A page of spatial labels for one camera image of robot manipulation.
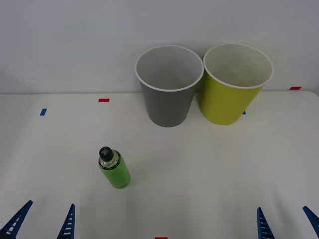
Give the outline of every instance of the yellow-green cup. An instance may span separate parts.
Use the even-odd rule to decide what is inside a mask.
[[[209,49],[204,67],[200,108],[209,121],[222,125],[236,122],[274,74],[269,57],[244,44]]]

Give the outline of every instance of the paper cup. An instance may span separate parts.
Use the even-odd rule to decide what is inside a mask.
[[[200,57],[175,45],[149,49],[136,61],[139,79],[150,119],[163,127],[182,123],[193,99],[193,86],[204,73]]]
[[[272,61],[244,44],[223,44],[204,56],[201,111],[215,124],[236,122],[273,74]]]

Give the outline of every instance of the blue tape marker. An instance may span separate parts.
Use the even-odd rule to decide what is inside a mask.
[[[46,110],[47,109],[42,109],[40,116],[45,116]]]

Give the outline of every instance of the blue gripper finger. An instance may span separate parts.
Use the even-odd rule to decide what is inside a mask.
[[[275,239],[261,208],[257,209],[258,239]]]
[[[28,213],[33,201],[28,201],[0,230],[0,238],[14,239],[19,232],[19,229],[23,223],[23,220]]]
[[[308,207],[304,206],[303,210],[319,238],[319,218]]]
[[[72,204],[57,239],[74,239],[75,205]]]

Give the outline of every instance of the tape marker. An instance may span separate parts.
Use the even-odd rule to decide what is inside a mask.
[[[45,116],[46,110],[47,109],[42,109],[40,116]]]
[[[293,86],[291,87],[289,90],[292,90],[292,91],[298,91],[301,89],[301,86]]]
[[[99,99],[99,102],[110,102],[110,99]]]

